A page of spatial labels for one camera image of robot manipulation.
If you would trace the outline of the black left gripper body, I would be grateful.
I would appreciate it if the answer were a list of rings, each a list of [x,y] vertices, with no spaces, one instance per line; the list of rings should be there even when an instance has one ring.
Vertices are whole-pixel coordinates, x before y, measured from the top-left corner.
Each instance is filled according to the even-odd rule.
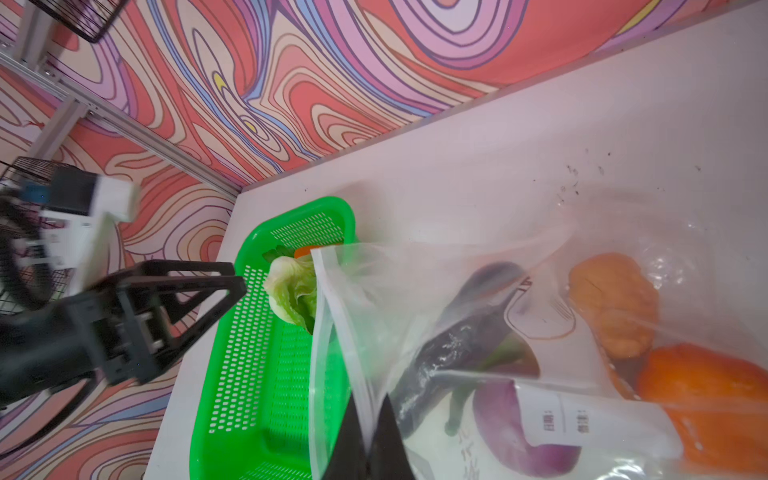
[[[1,318],[1,405],[64,389],[90,373],[148,383],[173,363],[164,295],[122,286]]]

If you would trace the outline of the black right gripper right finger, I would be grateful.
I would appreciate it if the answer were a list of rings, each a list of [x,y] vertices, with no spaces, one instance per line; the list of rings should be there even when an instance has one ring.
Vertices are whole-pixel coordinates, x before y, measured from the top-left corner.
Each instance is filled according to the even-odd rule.
[[[368,454],[371,480],[415,480],[389,396],[383,400]]]

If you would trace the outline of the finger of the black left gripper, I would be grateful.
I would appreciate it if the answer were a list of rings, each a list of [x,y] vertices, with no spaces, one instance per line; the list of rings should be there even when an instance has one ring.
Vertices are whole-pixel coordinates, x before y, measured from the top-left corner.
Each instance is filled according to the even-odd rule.
[[[116,284],[125,352],[132,366],[171,366],[247,293],[243,277],[227,262],[151,260]],[[192,326],[171,328],[213,297],[219,299]]]

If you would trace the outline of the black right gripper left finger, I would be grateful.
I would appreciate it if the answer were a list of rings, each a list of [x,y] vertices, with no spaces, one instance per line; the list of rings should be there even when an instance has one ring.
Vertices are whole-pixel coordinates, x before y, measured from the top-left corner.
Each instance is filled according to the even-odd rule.
[[[365,480],[367,456],[356,403],[349,398],[323,480]]]

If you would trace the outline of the purple red onion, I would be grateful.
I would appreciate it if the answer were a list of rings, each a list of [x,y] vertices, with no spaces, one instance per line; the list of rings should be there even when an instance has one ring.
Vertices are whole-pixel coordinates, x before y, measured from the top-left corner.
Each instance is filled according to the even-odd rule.
[[[477,430],[493,456],[505,467],[533,478],[570,473],[581,449],[565,445],[532,446],[525,439],[515,384],[492,382],[474,393],[472,409]]]

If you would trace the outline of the green lettuce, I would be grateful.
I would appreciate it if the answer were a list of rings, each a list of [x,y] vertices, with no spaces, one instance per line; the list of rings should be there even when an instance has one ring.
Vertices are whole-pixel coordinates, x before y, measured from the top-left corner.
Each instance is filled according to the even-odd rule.
[[[263,288],[272,312],[283,322],[314,332],[317,279],[310,255],[274,259]]]

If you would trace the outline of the orange carrot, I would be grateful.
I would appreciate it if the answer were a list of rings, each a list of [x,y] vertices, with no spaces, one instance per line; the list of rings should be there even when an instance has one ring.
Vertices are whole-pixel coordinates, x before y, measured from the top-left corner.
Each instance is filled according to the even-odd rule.
[[[323,248],[323,245],[311,245],[311,246],[300,247],[295,250],[294,258],[301,259],[303,257],[309,256],[314,250],[319,248]]]

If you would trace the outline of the clear zip top bag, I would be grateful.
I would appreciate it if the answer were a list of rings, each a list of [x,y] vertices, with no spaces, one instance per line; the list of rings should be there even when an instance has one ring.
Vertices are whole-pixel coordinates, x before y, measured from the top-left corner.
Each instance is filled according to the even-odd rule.
[[[316,479],[767,475],[767,346],[697,223],[589,202],[506,246],[313,260]]]

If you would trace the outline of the orange bell pepper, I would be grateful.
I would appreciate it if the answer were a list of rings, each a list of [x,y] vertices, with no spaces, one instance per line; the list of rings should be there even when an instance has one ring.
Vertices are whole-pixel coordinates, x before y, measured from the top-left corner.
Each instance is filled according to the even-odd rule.
[[[636,391],[663,407],[694,470],[767,474],[767,371],[689,343],[648,356]]]

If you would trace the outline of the green plastic basket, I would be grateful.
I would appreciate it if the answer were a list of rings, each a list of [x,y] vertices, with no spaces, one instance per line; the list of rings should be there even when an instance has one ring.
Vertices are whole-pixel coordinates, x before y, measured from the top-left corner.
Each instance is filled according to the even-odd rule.
[[[257,226],[234,268],[248,292],[218,323],[190,448],[193,479],[309,479],[312,338],[278,319],[271,253],[353,243],[349,204],[323,197]]]

